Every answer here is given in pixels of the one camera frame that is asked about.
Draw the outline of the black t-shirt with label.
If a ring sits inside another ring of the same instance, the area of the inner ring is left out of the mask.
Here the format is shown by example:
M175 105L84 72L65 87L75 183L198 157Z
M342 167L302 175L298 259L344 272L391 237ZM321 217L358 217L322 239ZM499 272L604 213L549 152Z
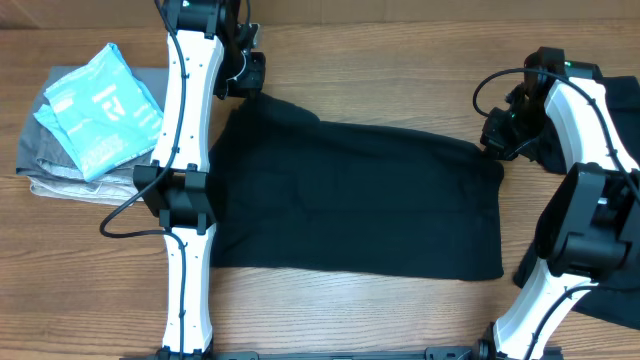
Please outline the black t-shirt with label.
M427 132L325 122L260 95L211 150L212 262L484 281L503 275L500 163Z

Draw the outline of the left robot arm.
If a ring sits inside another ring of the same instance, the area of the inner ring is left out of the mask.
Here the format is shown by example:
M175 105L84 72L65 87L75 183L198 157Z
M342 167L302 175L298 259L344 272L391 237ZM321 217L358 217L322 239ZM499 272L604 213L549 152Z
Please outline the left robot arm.
M263 87L260 27L240 0L166 1L168 82L164 119L133 182L159 221L168 256L168 312L157 359L209 359L210 257L217 219L209 127L215 98L251 98Z

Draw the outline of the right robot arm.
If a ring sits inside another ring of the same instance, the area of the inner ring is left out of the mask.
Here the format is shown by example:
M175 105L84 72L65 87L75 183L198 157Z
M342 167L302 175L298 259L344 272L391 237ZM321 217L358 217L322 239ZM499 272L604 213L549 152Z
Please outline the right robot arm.
M606 319L639 298L639 82L542 47L520 68L506 108L485 113L495 160L526 157L563 180L515 275L520 292L473 359L558 359L548 340L590 293Z

